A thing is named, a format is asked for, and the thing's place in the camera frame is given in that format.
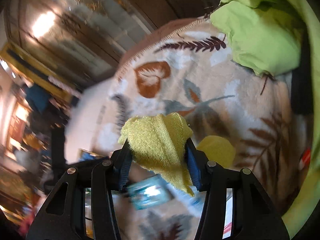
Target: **yellow cloth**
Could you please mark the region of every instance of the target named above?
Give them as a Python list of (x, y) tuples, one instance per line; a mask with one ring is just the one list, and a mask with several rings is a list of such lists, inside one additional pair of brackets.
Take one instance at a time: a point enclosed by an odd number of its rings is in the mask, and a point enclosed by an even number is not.
[[(184, 162), (184, 146), (192, 130), (178, 113), (167, 116), (134, 117), (121, 130), (119, 143), (128, 138), (133, 159), (147, 170), (160, 174), (174, 187), (194, 196), (190, 174)], [(235, 150), (227, 139), (207, 136), (198, 147), (209, 160), (223, 167), (231, 165)]]
[(203, 151), (208, 160), (215, 161), (224, 168), (232, 165), (236, 155), (236, 149), (227, 139), (214, 135), (205, 137), (198, 144), (197, 150)]

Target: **teal object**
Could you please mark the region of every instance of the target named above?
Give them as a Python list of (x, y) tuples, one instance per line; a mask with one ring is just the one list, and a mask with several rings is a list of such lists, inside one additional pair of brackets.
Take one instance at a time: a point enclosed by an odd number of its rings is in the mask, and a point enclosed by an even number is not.
[(136, 210), (161, 205), (171, 200), (166, 182), (160, 175), (130, 185), (128, 193)]
[(28, 102), (31, 109), (33, 111), (38, 111), (42, 114), (49, 103), (51, 95), (37, 84), (34, 84), (31, 88), (27, 88), (25, 90), (25, 93), (25, 99)]

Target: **patterned blanket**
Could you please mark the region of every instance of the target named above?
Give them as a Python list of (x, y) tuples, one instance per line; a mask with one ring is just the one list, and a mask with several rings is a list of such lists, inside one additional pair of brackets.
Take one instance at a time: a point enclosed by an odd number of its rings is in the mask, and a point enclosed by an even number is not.
[[(258, 77), (232, 61), (226, 35), (208, 19), (198, 19), (120, 66), (105, 99), (93, 151), (106, 155), (121, 148), (117, 140), (130, 117), (178, 112), (193, 130), (195, 145), (207, 135), (227, 138), (236, 149), (231, 168), (250, 168), (283, 213), (299, 192), (298, 163), (308, 141), (304, 118), (291, 112), (290, 85), (290, 73)], [(127, 210), (120, 208), (119, 226), (132, 239), (161, 239), (154, 231), (148, 238), (137, 224), (180, 215), (191, 233), (173, 230), (184, 236), (179, 239), (193, 239), (199, 219), (176, 202), (136, 211), (130, 221)]]

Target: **lime green fabric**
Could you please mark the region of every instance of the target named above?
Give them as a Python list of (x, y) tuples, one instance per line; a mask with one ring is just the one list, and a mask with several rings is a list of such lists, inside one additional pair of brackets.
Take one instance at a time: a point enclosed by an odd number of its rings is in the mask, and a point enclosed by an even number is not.
[[(238, 1), (243, 5), (257, 8), (261, 2), (282, 0), (222, 0), (222, 4)], [(292, 238), (304, 225), (320, 199), (320, 22), (306, 0), (287, 0), (307, 25), (311, 46), (311, 76), (314, 101), (314, 135), (311, 163), (308, 175), (298, 197), (283, 216), (284, 223)]]
[(276, 76), (298, 67), (304, 24), (286, 0), (257, 8), (233, 0), (210, 18), (227, 35), (233, 60), (256, 75)]

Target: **blue gripper pad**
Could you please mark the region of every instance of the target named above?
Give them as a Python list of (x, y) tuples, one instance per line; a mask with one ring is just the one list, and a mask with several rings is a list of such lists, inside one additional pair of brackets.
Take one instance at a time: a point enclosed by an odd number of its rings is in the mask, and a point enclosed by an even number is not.
[(204, 152), (196, 149), (190, 138), (187, 139), (185, 145), (185, 161), (187, 163), (192, 184), (198, 191), (206, 191), (210, 180), (206, 170), (208, 158)]
[(118, 177), (117, 190), (122, 190), (128, 181), (129, 170), (132, 162), (132, 152), (128, 139), (121, 150), (114, 151), (110, 160), (114, 163), (114, 173)]

